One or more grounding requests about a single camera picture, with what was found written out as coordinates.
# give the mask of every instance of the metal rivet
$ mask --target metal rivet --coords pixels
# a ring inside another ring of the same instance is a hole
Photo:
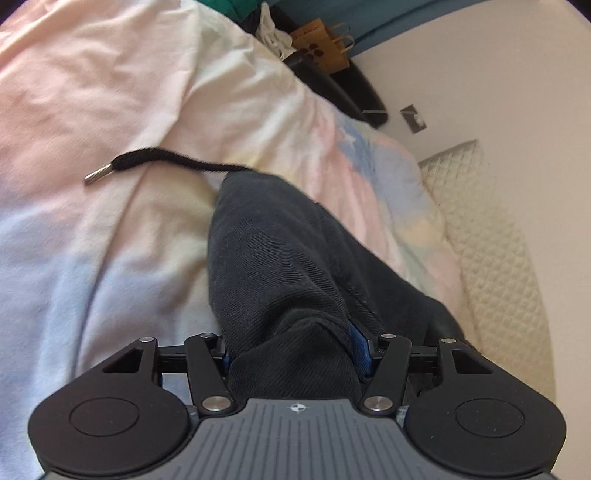
[[[205,408],[205,410],[209,411],[222,411],[230,408],[232,402],[227,397],[222,397],[221,395],[214,395],[213,397],[208,397],[201,402],[201,406]]]
[[[373,411],[385,411],[392,408],[392,400],[388,397],[376,395],[375,397],[368,397],[363,401],[363,406]]]

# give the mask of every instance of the ribbed rubber surface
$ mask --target ribbed rubber surface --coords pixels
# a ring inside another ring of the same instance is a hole
[[[173,460],[134,478],[465,480],[419,455],[396,422],[361,415],[348,400],[249,400],[236,415],[205,420]]]

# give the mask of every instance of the black round disc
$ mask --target black round disc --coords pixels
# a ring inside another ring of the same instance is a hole
[[[75,381],[33,412],[29,437],[40,462],[75,476],[140,472],[165,459],[189,431],[185,405],[130,375]]]
[[[478,398],[464,402],[456,409],[456,421],[467,432],[485,438],[501,438],[514,434],[523,426],[520,409],[494,398]]]
[[[560,411],[506,375],[457,375],[425,392],[405,418],[427,457],[477,478],[522,478],[552,467],[566,435]]]

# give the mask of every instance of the green fabric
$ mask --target green fabric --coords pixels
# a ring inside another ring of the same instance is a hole
[[[199,0],[199,3],[220,12],[235,22],[241,22],[261,4],[263,0]]]

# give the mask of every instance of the bed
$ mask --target bed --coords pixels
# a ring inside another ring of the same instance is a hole
[[[207,230],[220,174],[161,146],[279,175],[459,314],[460,264],[415,159],[311,93],[252,36],[192,0],[26,2],[0,27],[0,479],[41,469],[27,418],[135,338],[217,332]]]

